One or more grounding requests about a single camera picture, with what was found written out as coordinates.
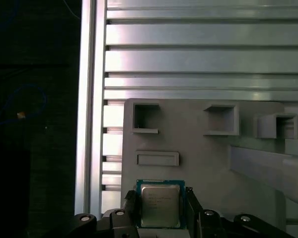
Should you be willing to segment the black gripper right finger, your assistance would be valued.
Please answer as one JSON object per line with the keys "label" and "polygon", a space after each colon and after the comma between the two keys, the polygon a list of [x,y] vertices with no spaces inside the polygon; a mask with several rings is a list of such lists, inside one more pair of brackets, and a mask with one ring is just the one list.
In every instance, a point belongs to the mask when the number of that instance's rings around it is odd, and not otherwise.
{"label": "black gripper right finger", "polygon": [[191,187],[186,187],[186,224],[191,238],[292,238],[265,221],[239,214],[232,221],[203,209]]}

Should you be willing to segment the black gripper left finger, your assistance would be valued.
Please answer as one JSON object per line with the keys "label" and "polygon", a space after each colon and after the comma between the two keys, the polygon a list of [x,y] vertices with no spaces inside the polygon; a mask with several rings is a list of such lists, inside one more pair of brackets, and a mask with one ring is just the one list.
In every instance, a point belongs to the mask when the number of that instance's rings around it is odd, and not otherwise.
{"label": "black gripper left finger", "polygon": [[128,191],[122,208],[108,210],[98,220],[81,213],[43,235],[45,238],[138,238],[136,210],[138,195]]}

